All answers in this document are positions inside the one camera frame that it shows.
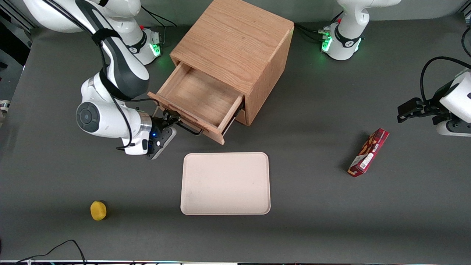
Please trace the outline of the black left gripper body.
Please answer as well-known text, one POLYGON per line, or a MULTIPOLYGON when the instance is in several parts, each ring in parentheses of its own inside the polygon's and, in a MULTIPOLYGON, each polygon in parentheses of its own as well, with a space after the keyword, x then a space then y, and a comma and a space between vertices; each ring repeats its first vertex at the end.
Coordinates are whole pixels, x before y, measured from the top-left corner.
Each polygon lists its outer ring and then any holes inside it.
POLYGON ((431 122, 437 126, 449 120, 449 111, 439 102, 439 98, 432 97, 426 99, 422 97, 423 110, 422 117, 431 116, 431 122))

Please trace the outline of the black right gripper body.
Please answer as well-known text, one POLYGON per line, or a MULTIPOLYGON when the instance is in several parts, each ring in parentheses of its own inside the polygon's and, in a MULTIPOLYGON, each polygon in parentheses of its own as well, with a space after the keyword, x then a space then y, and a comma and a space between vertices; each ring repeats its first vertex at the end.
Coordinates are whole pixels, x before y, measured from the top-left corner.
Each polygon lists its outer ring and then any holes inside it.
POLYGON ((167 120, 151 116, 151 131, 149 133, 149 140, 170 140, 171 138, 171 126, 167 120))

